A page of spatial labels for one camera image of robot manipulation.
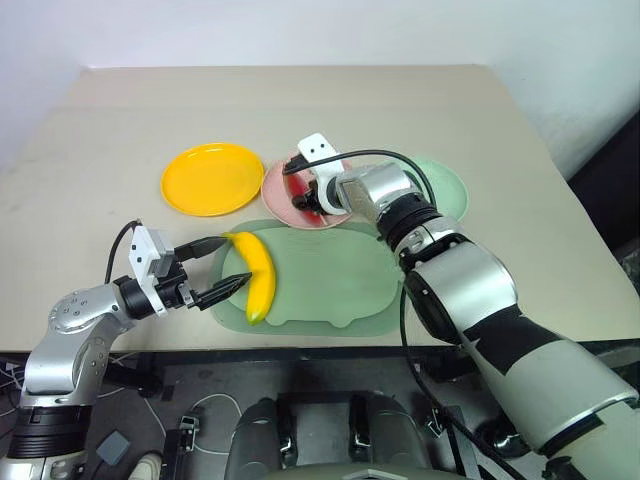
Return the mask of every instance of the banana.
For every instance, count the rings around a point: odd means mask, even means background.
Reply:
[[[227,233],[224,236],[231,240],[234,248],[249,266],[251,278],[246,307],[247,321],[249,325],[256,325],[269,313],[276,293],[276,270],[271,256],[253,233]]]

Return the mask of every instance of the white wall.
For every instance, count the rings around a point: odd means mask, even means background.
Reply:
[[[82,66],[464,63],[568,177],[638,108],[640,2],[0,0],[0,166]]]

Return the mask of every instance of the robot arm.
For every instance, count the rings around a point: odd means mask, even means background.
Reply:
[[[191,288],[182,262],[227,240],[206,237],[173,248],[162,232],[138,226],[129,259],[136,278],[75,291],[49,314],[45,338],[27,361],[18,418],[3,480],[75,479],[84,471],[84,443],[115,339],[168,308],[204,310],[228,298],[251,274],[233,275],[205,292]]]
[[[584,348],[524,316],[497,257],[438,213],[396,164],[318,183],[331,186],[326,201],[376,225],[424,327],[464,347],[522,437],[550,459],[550,474],[635,478],[638,392]]]

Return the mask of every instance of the table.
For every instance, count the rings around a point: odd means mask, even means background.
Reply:
[[[263,163],[321,131],[339,149],[426,155],[470,192],[470,238],[498,255],[523,310],[577,341],[640,337],[640,302],[543,143],[487,69],[452,67],[131,68],[84,72],[0,175],[0,351],[31,350],[64,294],[101,282],[113,237],[140,217],[178,245],[268,217],[259,198],[189,217],[162,200],[164,167],[226,141]],[[187,265],[197,289],[211,260]],[[114,278],[130,273],[126,252]],[[410,341],[442,345],[408,318]],[[380,337],[238,334],[196,309],[149,318],[114,350],[223,350],[399,344]]]

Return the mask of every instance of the yellow plate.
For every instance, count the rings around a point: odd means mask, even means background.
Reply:
[[[178,155],[162,174],[162,196],[176,210],[202,217],[224,215],[260,191],[264,168],[252,151],[209,143]]]

